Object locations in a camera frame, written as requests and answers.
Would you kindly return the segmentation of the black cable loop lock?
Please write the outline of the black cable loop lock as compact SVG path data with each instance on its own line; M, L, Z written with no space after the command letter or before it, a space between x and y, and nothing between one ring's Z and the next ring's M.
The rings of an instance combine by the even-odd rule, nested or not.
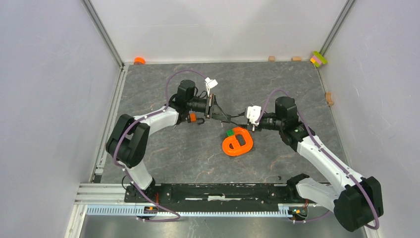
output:
M236 126L239 126L239 127L243 127L243 128L245 128L246 126L247 126L247 123L239 123L239 122L235 122L233 119L235 119L235 118L243 118L244 117L244 115L245 115L245 113L244 112L242 112L242 113L239 113L239 114L237 114L237 115L234 115L234 116L231 116L230 117L230 123L232 123L232 124L234 124L234 125L236 125Z

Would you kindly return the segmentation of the orange black padlock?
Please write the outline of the orange black padlock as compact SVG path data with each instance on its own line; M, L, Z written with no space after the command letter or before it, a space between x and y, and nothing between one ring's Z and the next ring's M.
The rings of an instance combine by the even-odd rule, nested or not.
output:
M205 123L204 118L198 118L195 113L189 113L186 117L187 123L195 123L197 125L202 125Z

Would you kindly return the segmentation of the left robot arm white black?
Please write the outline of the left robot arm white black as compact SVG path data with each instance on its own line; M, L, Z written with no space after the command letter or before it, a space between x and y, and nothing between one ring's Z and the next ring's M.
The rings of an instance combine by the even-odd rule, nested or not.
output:
M203 113L206 119L231 121L232 116L218 105L214 94L199 97L197 92L195 82L183 80L176 94L162 108L142 116L122 114L114 126L105 150L127 173L137 188L137 196L144 202L152 201L156 195L156 189L151 185L154 179L143 162L150 135L187 121L191 112Z

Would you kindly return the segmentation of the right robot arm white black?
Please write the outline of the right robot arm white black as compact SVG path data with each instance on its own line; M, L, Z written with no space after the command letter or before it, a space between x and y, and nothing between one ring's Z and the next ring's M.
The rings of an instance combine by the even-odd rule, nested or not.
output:
M277 131L284 144L327 179L329 184L325 185L306 174L292 177L286 188L290 201L307 199L321 205L350 232L363 226L372 230L379 228L379 217L384 213L380 182L351 169L331 152L307 125L293 98L277 98L273 113L266 113L265 107L248 106L245 118L251 131Z

